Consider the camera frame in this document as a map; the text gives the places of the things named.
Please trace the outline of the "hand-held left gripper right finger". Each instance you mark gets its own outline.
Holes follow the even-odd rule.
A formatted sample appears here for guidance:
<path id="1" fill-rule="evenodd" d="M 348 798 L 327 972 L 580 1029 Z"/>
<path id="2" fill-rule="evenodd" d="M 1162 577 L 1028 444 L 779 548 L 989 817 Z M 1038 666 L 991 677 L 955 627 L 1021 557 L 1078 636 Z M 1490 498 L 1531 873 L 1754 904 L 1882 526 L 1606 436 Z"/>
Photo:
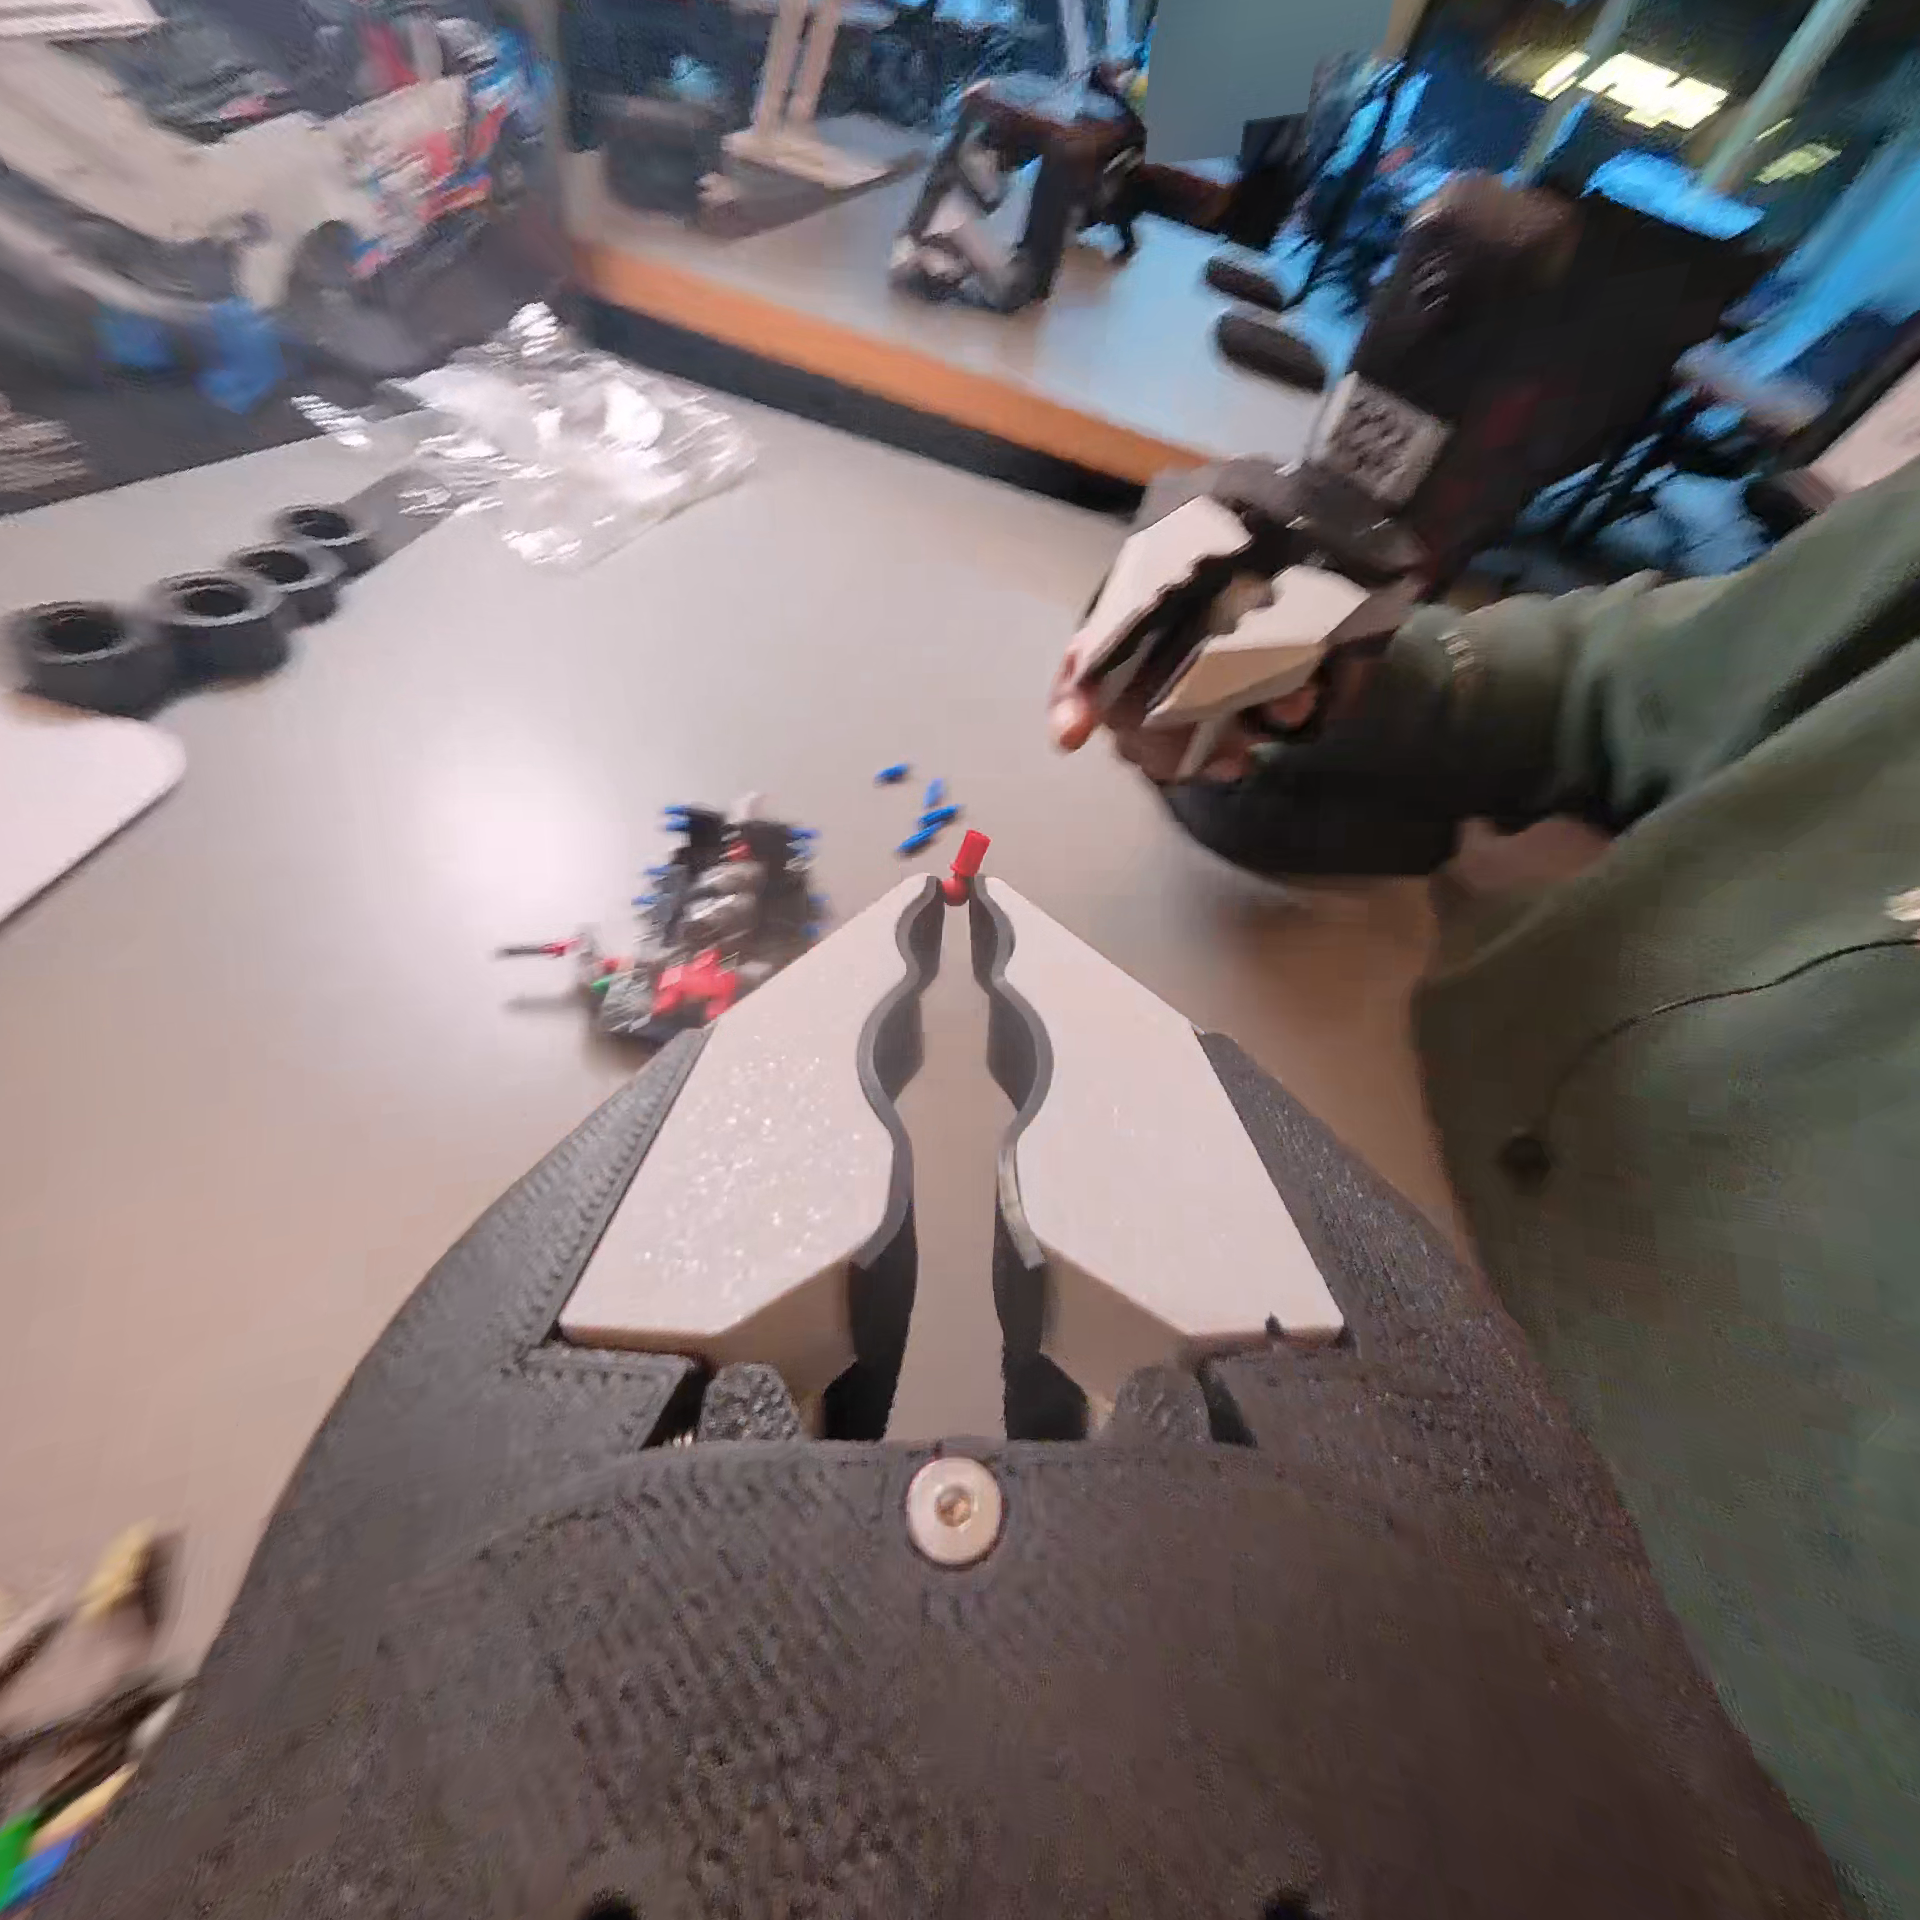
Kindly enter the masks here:
<path id="1" fill-rule="evenodd" d="M 1143 1370 L 1345 1319 L 1208 1037 L 1000 878 L 970 901 L 995 1148 L 991 1297 L 1009 1429 L 1096 1429 Z"/>

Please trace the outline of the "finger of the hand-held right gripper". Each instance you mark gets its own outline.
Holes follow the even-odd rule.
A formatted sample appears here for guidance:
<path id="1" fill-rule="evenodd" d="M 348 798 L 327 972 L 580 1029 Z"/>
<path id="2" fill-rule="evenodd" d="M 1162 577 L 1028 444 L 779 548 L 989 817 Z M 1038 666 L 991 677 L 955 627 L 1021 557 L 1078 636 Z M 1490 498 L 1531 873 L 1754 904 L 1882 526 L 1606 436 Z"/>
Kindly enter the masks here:
<path id="1" fill-rule="evenodd" d="M 1265 600 L 1279 564 L 1247 524 L 1211 498 L 1190 498 L 1128 536 L 1073 639 L 1102 696 L 1151 705 L 1208 632 Z"/>
<path id="2" fill-rule="evenodd" d="M 1332 644 L 1332 634 L 1372 594 L 1320 566 L 1288 566 L 1263 586 L 1263 600 L 1208 632 L 1145 707 L 1145 730 L 1221 725 L 1298 693 Z"/>

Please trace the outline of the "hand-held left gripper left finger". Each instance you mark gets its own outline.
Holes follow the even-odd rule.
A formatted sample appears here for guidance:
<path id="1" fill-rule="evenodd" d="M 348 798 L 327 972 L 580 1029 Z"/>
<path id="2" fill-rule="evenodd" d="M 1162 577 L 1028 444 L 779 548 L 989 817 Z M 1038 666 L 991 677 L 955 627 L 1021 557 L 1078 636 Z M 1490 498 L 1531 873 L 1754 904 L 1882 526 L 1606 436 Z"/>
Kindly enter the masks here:
<path id="1" fill-rule="evenodd" d="M 824 1437 L 879 1440 L 917 1285 L 900 1092 L 924 1063 L 924 878 L 714 1020 L 557 1335 L 772 1370 Z"/>

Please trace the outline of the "lego car chassis assembly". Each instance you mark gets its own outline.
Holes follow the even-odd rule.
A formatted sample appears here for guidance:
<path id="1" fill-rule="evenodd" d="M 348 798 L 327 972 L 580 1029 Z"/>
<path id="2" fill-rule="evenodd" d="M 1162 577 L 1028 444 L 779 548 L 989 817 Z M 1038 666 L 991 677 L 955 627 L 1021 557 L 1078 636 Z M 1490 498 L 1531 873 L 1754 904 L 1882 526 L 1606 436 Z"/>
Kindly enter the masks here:
<path id="1" fill-rule="evenodd" d="M 718 808 L 669 804 L 662 830 L 666 856 L 644 869 L 623 943 L 581 927 L 492 953 L 563 965 L 593 1033 L 629 1050 L 710 1029 L 797 963 L 828 921 L 813 881 L 817 833 L 768 815 L 756 794 Z"/>

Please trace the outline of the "person's right forearm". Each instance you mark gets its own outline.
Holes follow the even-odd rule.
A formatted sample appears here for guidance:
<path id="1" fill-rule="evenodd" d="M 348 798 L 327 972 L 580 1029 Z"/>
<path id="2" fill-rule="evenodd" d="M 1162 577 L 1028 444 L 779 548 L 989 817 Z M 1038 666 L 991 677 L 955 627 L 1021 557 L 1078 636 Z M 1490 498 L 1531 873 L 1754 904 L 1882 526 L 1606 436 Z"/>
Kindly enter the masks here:
<path id="1" fill-rule="evenodd" d="M 1916 461 L 1711 579 L 1416 607 L 1273 750 L 1433 821 L 1621 830 L 1754 757 L 1916 757 Z"/>

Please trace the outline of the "black rubber lego tire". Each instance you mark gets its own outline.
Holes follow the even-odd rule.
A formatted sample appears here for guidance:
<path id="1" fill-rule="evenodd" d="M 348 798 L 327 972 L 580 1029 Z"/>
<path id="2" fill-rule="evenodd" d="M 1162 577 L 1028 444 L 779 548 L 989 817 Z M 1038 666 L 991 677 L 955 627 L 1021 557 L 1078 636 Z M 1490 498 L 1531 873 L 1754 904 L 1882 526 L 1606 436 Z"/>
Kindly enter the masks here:
<path id="1" fill-rule="evenodd" d="M 350 580 L 342 559 L 311 541 L 256 541 L 232 551 L 225 566 L 269 588 L 284 620 L 297 629 L 330 620 Z"/>
<path id="2" fill-rule="evenodd" d="M 383 546 L 371 522 L 348 503 L 297 503 L 272 518 L 272 533 L 297 543 L 336 564 L 342 580 L 359 580 L 383 560 Z"/>
<path id="3" fill-rule="evenodd" d="M 148 612 L 190 689 L 262 680 L 291 657 L 284 593 L 251 573 L 166 579 L 151 588 Z"/>
<path id="4" fill-rule="evenodd" d="M 107 719 L 148 719 L 177 690 L 170 641 L 127 609 L 66 600 L 12 612 L 6 636 L 35 698 Z"/>

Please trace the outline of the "pile of small lego pieces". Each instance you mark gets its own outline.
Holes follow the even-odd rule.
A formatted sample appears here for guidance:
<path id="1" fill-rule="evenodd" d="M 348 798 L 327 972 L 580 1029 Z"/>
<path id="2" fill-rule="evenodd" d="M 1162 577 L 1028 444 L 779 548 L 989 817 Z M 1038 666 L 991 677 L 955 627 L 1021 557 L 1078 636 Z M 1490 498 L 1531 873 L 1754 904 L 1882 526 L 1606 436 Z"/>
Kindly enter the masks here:
<path id="1" fill-rule="evenodd" d="M 1 1914 L 35 1917 L 79 1842 L 132 1787 L 181 1679 L 166 1665 L 179 1532 L 123 1528 L 45 1597 L 4 1603 Z"/>

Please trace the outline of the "black lego set box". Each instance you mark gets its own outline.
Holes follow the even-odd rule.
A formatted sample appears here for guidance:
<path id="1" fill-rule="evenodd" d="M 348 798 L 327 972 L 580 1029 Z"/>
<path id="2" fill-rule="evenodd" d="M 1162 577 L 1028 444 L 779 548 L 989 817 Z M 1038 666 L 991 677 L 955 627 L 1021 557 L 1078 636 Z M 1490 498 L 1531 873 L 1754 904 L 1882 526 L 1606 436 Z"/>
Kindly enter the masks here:
<path id="1" fill-rule="evenodd" d="M 563 291 L 549 5 L 1 15 L 4 517 L 306 439 Z"/>

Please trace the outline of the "person's right hand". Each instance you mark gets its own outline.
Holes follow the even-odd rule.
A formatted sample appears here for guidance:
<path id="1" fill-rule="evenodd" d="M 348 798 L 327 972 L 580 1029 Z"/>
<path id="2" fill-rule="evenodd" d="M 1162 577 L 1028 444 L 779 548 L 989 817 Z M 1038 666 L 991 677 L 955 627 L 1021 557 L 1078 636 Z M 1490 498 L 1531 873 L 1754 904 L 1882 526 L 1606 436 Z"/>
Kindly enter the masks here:
<path id="1" fill-rule="evenodd" d="M 1312 679 L 1258 708 L 1195 728 L 1151 728 L 1143 710 L 1088 682 L 1080 636 L 1068 641 L 1045 701 L 1052 750 L 1073 757 L 1096 740 L 1155 788 L 1188 782 L 1233 784 L 1283 744 L 1308 740 L 1352 705 L 1370 666 L 1332 651 Z"/>

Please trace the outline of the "clear plastic bag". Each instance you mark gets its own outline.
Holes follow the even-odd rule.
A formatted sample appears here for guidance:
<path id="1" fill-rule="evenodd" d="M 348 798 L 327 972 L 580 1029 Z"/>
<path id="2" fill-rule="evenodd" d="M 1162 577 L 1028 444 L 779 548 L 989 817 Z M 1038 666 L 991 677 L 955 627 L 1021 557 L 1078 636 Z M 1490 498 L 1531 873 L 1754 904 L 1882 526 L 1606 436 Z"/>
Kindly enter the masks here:
<path id="1" fill-rule="evenodd" d="M 306 428 L 387 462 L 339 510 L 380 560 L 474 521 L 520 562 L 581 570 L 740 489 L 748 426 L 714 397 L 592 347 L 543 302 L 363 397 L 290 397 Z"/>

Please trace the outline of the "black device with green lights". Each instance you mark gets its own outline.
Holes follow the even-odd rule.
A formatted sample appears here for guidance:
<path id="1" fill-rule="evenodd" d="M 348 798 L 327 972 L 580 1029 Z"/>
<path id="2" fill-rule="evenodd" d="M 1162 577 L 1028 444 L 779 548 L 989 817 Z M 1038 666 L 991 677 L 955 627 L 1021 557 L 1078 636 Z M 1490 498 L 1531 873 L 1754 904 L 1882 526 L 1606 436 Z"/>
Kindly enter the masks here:
<path id="1" fill-rule="evenodd" d="M 725 118 L 683 98 L 622 98 L 600 106 L 605 192 L 623 208 L 696 221 L 722 175 Z"/>

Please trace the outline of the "white book stand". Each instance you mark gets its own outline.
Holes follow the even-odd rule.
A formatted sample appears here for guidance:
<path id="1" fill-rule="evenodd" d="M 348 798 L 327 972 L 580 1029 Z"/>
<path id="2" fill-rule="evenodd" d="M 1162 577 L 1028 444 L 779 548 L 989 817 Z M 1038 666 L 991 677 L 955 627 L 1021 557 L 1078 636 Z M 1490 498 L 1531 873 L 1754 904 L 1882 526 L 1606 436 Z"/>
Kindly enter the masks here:
<path id="1" fill-rule="evenodd" d="M 23 693 L 1 701 L 1 921 L 167 798 L 181 742 L 154 725 Z"/>

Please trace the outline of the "black frame device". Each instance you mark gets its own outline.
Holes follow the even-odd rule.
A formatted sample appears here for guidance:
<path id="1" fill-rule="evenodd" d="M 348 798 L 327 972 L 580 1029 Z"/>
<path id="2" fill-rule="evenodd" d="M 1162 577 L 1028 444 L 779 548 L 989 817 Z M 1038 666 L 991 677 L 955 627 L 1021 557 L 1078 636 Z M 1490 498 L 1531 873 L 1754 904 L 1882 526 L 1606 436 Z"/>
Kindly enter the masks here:
<path id="1" fill-rule="evenodd" d="M 1113 267 L 1140 252 L 1145 129 L 1140 71 L 995 74 L 967 87 L 895 233 L 886 283 L 921 302 L 1013 317 L 1045 302 L 1065 252 L 1094 230 Z"/>

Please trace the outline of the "white stand frame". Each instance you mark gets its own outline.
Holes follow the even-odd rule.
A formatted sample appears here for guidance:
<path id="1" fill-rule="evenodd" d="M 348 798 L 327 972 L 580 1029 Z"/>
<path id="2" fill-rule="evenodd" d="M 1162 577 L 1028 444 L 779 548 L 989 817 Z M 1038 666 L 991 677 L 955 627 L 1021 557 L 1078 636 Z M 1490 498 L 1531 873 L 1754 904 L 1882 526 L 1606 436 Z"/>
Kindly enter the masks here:
<path id="1" fill-rule="evenodd" d="M 828 195 L 855 195 L 902 172 L 902 161 L 847 149 L 819 129 L 819 105 L 847 5 L 744 5 L 768 16 L 745 122 L 722 137 L 727 164 L 796 181 Z"/>

